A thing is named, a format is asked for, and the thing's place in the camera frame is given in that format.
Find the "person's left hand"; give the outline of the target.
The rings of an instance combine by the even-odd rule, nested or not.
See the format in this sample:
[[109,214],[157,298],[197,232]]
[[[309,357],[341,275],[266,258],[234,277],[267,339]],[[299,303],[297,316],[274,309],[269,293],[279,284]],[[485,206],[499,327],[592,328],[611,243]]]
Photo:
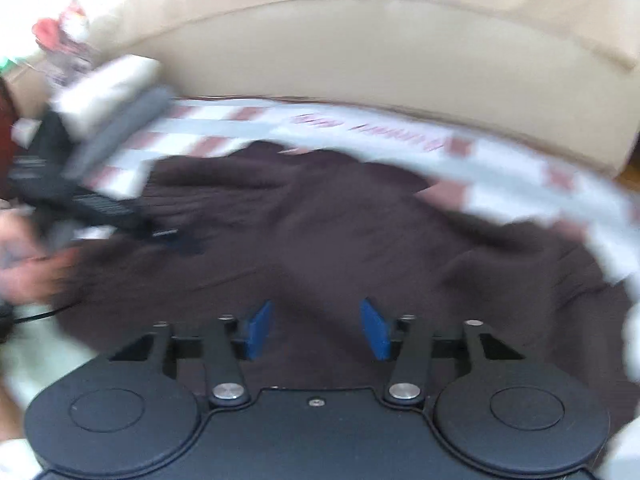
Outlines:
[[9,304],[50,304],[77,258],[76,247],[48,254],[29,218],[17,210],[1,211],[1,298]]

